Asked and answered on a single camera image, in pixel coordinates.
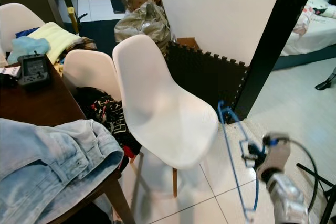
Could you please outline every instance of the bed sheet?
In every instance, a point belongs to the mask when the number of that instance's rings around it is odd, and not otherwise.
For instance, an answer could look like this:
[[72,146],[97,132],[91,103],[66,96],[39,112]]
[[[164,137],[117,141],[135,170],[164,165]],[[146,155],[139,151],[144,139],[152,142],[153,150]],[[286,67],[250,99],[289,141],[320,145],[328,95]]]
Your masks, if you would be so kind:
[[307,54],[336,44],[336,19],[314,15],[306,34],[291,33],[280,56]]

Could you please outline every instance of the black stand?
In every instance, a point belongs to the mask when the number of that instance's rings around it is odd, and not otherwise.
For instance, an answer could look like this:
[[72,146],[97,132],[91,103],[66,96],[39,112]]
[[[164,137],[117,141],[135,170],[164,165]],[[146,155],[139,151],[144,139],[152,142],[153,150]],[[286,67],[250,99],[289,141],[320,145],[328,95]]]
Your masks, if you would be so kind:
[[330,219],[330,215],[331,215],[331,211],[335,205],[336,202],[336,185],[334,185],[333,183],[329,182],[328,180],[326,180],[325,178],[316,175],[313,171],[311,171],[310,169],[306,168],[305,166],[301,165],[300,163],[297,163],[296,166],[298,166],[299,168],[301,168],[302,170],[304,170],[305,172],[309,173],[312,176],[317,176],[317,179],[319,180],[319,183],[321,185],[321,182],[325,183],[327,186],[330,186],[331,189],[329,189],[328,191],[324,191],[322,185],[322,190],[324,192],[324,196],[327,200],[327,206],[326,209],[324,210],[322,219],[320,224],[328,224],[328,221]]

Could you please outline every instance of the chair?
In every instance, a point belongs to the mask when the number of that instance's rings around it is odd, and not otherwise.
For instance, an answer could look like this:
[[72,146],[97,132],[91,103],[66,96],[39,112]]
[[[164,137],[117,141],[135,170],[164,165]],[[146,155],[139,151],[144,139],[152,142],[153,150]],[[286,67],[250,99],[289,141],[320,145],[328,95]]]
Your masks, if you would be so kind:
[[76,87],[93,87],[120,101],[116,69],[110,56],[103,52],[76,49],[65,57],[62,79],[71,93]]
[[22,4],[0,6],[0,48],[3,52],[11,52],[16,33],[44,24],[42,19]]
[[136,35],[113,50],[123,111],[132,135],[177,170],[198,164],[216,139],[218,117],[206,102],[178,86],[155,42]]

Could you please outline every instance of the light blue cloth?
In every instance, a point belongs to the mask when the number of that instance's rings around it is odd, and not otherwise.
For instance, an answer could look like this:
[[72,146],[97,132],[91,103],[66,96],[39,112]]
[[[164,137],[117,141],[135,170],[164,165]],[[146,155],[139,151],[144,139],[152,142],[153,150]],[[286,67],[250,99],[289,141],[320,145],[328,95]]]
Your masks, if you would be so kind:
[[12,40],[13,51],[8,56],[8,63],[17,63],[17,58],[22,55],[34,55],[34,51],[38,54],[45,54],[50,50],[49,42],[46,39],[33,39],[26,36]]
[[0,119],[0,223],[47,223],[93,191],[123,150],[93,120],[57,127]]

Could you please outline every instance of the chair backrest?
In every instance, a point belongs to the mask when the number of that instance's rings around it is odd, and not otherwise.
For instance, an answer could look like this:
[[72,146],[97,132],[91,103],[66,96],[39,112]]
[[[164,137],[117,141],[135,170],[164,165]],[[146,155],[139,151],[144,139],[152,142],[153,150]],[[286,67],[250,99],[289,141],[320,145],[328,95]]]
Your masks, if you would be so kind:
[[76,87],[93,87],[105,91],[117,101],[121,100],[113,61],[103,52],[80,49],[69,52],[65,57],[62,79],[72,93]]
[[158,103],[168,102],[178,87],[155,42],[147,35],[132,36],[113,50],[125,118],[129,111],[155,113]]
[[45,23],[26,6],[9,3],[0,6],[0,47],[4,52],[12,51],[12,39],[15,34]]

